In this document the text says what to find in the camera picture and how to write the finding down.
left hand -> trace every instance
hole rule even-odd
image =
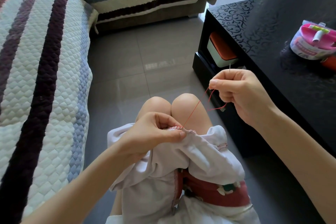
[[[182,126],[172,116],[160,112],[143,115],[115,144],[121,154],[128,155],[132,162],[143,158],[149,150],[160,143],[176,143],[186,137],[181,130],[163,130]]]

right hand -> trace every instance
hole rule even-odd
[[[224,102],[234,103],[241,119],[254,128],[270,111],[277,110],[258,78],[249,70],[222,70],[210,80],[209,89],[218,90]]]

gray tile floor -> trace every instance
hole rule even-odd
[[[217,0],[216,5],[236,1],[242,0]],[[107,132],[133,122],[150,97],[160,96],[169,102],[186,92],[202,97],[204,90],[191,67],[202,19],[204,14],[128,29],[92,41],[89,65],[93,82],[88,100],[85,166],[106,149]],[[225,127],[215,111],[209,116],[214,125]],[[262,223],[323,223],[278,159],[268,155],[243,159],[230,137],[229,149],[243,164],[250,197]],[[105,223],[114,196],[108,191],[85,224]]]

coffee table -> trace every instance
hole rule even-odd
[[[285,114],[336,156],[336,75],[295,55],[289,43],[303,20],[336,29],[336,0],[246,0],[206,12],[193,69],[206,89],[218,68],[208,49],[216,31],[261,81]],[[215,107],[223,102],[216,94]],[[233,104],[218,113],[243,157],[270,150],[262,137],[237,115]]]

white cloth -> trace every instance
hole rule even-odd
[[[133,124],[111,130],[107,145],[111,146]],[[111,190],[123,189],[123,216],[109,217],[107,223],[260,223],[252,205],[222,207],[182,196],[174,207],[175,169],[188,168],[197,179],[232,184],[244,179],[244,170],[227,149],[225,130],[209,128],[206,135],[187,131],[179,143],[162,143],[144,158],[128,167],[112,184]]]

